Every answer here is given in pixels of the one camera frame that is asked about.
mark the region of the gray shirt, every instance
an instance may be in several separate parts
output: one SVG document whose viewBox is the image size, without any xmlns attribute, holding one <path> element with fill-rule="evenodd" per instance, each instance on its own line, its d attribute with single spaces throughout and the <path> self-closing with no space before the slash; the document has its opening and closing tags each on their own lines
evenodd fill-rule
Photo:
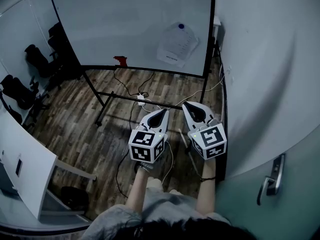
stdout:
<svg viewBox="0 0 320 240">
<path fill-rule="evenodd" d="M 195 210 L 197 200 L 186 195 L 176 195 L 159 192 L 155 188 L 147 188 L 143 203 L 142 214 L 131 210 L 123 204 L 117 204 L 101 213 L 88 227 L 82 240 L 109 239 L 120 227 L 133 227 L 142 222 L 158 221 L 164 219 L 174 223 L 188 219 L 211 218 L 216 221 L 230 222 L 217 213 L 207 216 Z"/>
</svg>

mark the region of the black cable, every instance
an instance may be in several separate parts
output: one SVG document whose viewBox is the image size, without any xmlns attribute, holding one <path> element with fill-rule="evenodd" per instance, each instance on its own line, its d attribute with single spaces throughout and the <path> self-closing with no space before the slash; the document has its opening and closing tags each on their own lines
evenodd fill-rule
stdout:
<svg viewBox="0 0 320 240">
<path fill-rule="evenodd" d="M 131 117 L 132 117 L 132 111 L 134 110 L 135 104 L 136 104 L 136 101 L 133 103 L 131 111 L 130 111 L 130 118 L 129 118 L 130 132 L 132 131 L 132 129 L 131 129 Z M 116 169 L 116 174 L 115 174 L 115 181 L 116 181 L 116 185 L 118 187 L 118 190 L 125 198 L 128 198 L 128 197 L 120 189 L 119 182 L 118 182 L 118 172 L 119 172 L 120 165 L 122 164 L 122 162 L 124 161 L 124 159 L 127 157 L 128 154 L 129 154 L 129 149 L 126 152 L 126 154 L 124 155 L 124 157 L 121 159 L 120 163 L 118 164 L 118 168 Z"/>
<path fill-rule="evenodd" d="M 145 80 L 145 81 L 138 87 L 138 92 L 139 92 L 140 94 L 143 94 L 143 92 L 140 91 L 140 88 L 141 88 L 146 82 L 148 82 L 148 81 L 154 76 L 154 74 L 155 74 L 155 72 L 153 71 L 153 73 L 152 73 L 152 75 L 150 76 L 150 78 L 149 78 L 148 80 Z"/>
<path fill-rule="evenodd" d="M 116 184 L 118 186 L 118 190 L 119 192 L 125 197 L 125 198 L 128 198 L 120 189 L 120 186 L 119 186 L 119 182 L 118 182 L 118 172 L 119 172 L 119 168 L 120 168 L 120 165 L 121 163 L 123 162 L 123 160 L 127 157 L 127 155 L 129 154 L 129 149 L 128 151 L 126 152 L 126 154 L 124 155 L 124 157 L 121 159 L 120 163 L 118 164 L 118 168 L 116 169 L 116 175 L 115 175 L 115 181 L 116 181 Z"/>
<path fill-rule="evenodd" d="M 121 82 L 118 78 L 116 78 L 115 70 L 113 71 L 113 77 L 114 77 L 116 80 L 118 80 L 121 84 L 123 84 L 124 88 L 126 88 L 126 91 L 128 92 L 128 94 L 129 94 L 130 96 L 135 96 L 135 95 L 138 95 L 138 94 L 139 94 L 139 93 L 131 94 L 131 93 L 129 92 L 129 89 L 127 88 L 127 86 L 126 86 L 123 82 Z"/>
<path fill-rule="evenodd" d="M 121 83 L 121 84 L 124 86 L 124 88 L 126 88 L 126 91 L 128 92 L 128 94 L 129 94 L 130 96 L 136 96 L 136 95 L 142 94 L 145 98 L 149 96 L 149 93 L 147 93 L 146 91 L 141 92 L 141 91 L 140 91 L 140 88 L 141 88 L 146 82 L 148 82 L 148 81 L 154 76 L 154 74 L 155 74 L 155 72 L 153 71 L 153 73 L 152 73 L 152 75 L 150 76 L 150 78 L 149 78 L 148 80 L 144 81 L 144 82 L 138 87 L 138 91 L 139 91 L 138 93 L 131 94 L 131 93 L 129 92 L 129 89 L 127 88 L 127 86 L 126 86 L 123 82 L 121 82 L 118 78 L 116 78 L 115 70 L 113 71 L 113 77 L 114 77 L 116 80 L 118 80 L 118 82 Z"/>
</svg>

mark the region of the wrist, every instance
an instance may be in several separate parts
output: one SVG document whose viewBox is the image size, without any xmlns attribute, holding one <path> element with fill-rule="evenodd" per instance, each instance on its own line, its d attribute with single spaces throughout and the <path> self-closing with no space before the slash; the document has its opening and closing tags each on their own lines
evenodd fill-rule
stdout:
<svg viewBox="0 0 320 240">
<path fill-rule="evenodd" d="M 202 178 L 213 178 L 216 176 L 216 159 L 212 158 L 204 162 Z"/>
<path fill-rule="evenodd" d="M 149 174 L 149 171 L 147 171 L 145 168 L 142 168 L 141 166 L 138 167 L 136 172 L 136 176 L 138 176 L 139 178 L 149 177 Z"/>
</svg>

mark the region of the curved white wall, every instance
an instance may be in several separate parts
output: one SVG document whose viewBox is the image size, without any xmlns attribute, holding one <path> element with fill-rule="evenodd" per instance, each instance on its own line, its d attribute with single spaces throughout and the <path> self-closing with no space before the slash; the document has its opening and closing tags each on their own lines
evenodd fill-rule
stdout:
<svg viewBox="0 0 320 240">
<path fill-rule="evenodd" d="M 57 22 L 51 0 L 0 0 L 0 82 L 10 74 L 29 87 L 35 76 L 43 92 L 48 78 L 41 78 L 37 69 L 26 62 L 25 49 L 34 44 L 51 61 L 48 30 Z M 23 119 L 27 116 L 28 111 L 19 108 L 14 99 L 3 97 Z"/>
<path fill-rule="evenodd" d="M 320 0 L 216 3 L 225 28 L 230 177 L 272 160 L 320 124 Z"/>
</svg>

